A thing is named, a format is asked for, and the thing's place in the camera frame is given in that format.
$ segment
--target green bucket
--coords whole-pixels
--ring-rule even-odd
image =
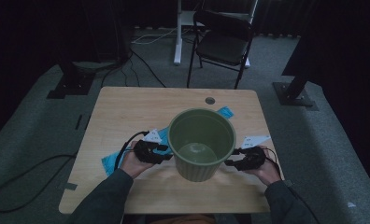
[[[168,126],[168,144],[178,172],[193,182],[208,180],[235,149],[235,129],[214,110],[192,108]]]

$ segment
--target tripod base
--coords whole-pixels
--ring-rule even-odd
[[[87,95],[93,84],[95,74],[83,75],[79,81],[74,84],[68,84],[65,76],[60,79],[54,91],[50,91],[48,99],[63,99],[66,95]]]
[[[310,111],[319,111],[316,106],[316,103],[308,97],[305,89],[301,91],[301,93],[295,98],[289,98],[289,94],[287,93],[287,89],[290,86],[290,83],[285,82],[274,82],[273,87],[275,88],[276,95],[278,100],[282,105],[296,105],[296,106],[304,106],[307,110]]]

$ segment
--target person's left hand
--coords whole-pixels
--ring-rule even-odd
[[[136,142],[132,142],[131,148],[135,146]],[[141,175],[142,172],[146,171],[154,164],[140,161],[133,151],[125,153],[123,162],[121,163],[121,169],[126,172],[133,179]]]

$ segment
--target black chair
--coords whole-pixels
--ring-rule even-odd
[[[197,24],[202,24],[203,32]],[[191,82],[194,53],[202,62],[215,64],[238,72],[235,82],[243,76],[245,63],[253,38],[253,29],[249,21],[224,15],[218,12],[199,10],[193,15],[193,31],[196,35],[192,46],[192,57],[189,67],[187,88]]]

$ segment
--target wooden table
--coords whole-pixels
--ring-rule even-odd
[[[214,98],[215,104],[208,105],[207,97]],[[245,136],[270,134],[255,91],[104,87],[68,179],[69,184],[77,187],[64,190],[60,211],[72,213],[107,178],[101,159],[119,151],[134,133],[165,128],[185,109],[219,110],[226,105],[234,112],[230,121],[236,132],[236,147],[241,147]],[[263,145],[274,149],[271,140]],[[153,166],[135,180],[125,213],[267,212],[264,190],[265,185],[257,177],[224,164],[207,181],[188,181],[179,175],[173,158]]]

